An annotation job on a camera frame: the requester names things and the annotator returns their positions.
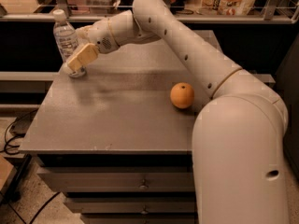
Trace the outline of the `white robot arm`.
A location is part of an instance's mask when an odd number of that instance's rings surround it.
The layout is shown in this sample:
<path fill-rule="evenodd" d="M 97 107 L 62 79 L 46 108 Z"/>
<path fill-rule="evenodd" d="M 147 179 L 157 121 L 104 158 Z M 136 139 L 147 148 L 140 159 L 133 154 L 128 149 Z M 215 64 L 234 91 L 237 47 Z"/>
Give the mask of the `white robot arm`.
<path fill-rule="evenodd" d="M 77 72 L 99 54 L 162 39 L 210 101 L 192 130 L 199 224 L 290 224 L 283 163 L 288 110 L 281 97 L 178 21 L 163 0 L 78 31 L 86 43 L 64 62 Z"/>

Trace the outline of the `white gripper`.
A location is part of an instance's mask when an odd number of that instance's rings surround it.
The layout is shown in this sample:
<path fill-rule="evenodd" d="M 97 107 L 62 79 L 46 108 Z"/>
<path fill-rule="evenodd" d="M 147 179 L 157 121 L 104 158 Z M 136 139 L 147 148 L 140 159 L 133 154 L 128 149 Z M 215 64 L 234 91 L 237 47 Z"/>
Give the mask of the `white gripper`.
<path fill-rule="evenodd" d="M 120 47 L 111 32 L 109 19 L 80 27 L 76 30 L 76 34 L 80 42 L 90 41 L 91 43 L 79 45 L 66 59 L 63 70 L 67 74 L 80 74 L 87 64 L 98 57 L 99 52 L 108 54 Z"/>

